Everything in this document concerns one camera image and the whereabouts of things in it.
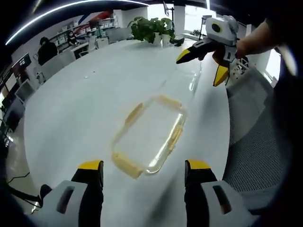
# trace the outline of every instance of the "window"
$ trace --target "window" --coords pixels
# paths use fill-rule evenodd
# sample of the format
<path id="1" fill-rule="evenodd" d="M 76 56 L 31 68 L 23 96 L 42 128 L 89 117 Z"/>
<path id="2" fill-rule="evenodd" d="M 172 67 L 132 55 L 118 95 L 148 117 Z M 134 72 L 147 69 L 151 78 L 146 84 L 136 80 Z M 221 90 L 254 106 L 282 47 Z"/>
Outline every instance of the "window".
<path id="1" fill-rule="evenodd" d="M 167 7 L 170 9 L 174 7 L 173 4 L 167 4 Z M 164 13 L 164 6 L 163 4 L 155 4 L 155 5 L 150 5 L 147 8 L 147 17 L 148 19 L 156 18 L 158 17 L 159 20 L 162 18 L 169 18 L 172 20 L 172 12 L 169 10 L 169 17 Z"/>
<path id="2" fill-rule="evenodd" d="M 271 78 L 276 78 L 277 81 L 280 74 L 280 62 L 281 55 L 275 50 L 271 50 L 265 71 Z"/>
<path id="3" fill-rule="evenodd" d="M 185 24 L 184 30 L 194 31 L 201 29 L 202 16 L 212 15 L 216 17 L 216 12 L 195 6 L 185 6 Z M 206 34 L 205 26 L 202 27 L 202 33 Z"/>

